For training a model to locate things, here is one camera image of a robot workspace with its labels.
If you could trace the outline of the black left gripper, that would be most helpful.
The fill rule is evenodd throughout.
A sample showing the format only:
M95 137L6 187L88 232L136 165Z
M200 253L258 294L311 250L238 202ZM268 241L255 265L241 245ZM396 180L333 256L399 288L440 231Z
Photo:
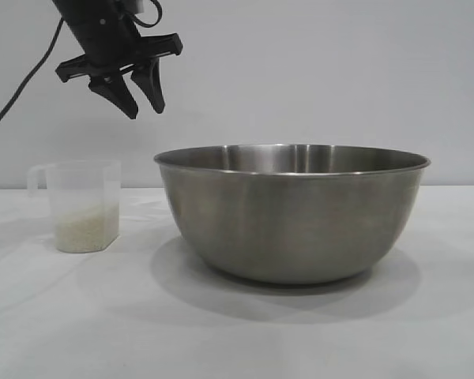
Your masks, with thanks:
M129 119L135 119L138 105L123 74L139 87L157 114L165 108L160 83L159 58L181 55L178 34L141 36L140 23L126 1L55 1L84 54L59 64L60 80L89 76L88 88L113 103Z

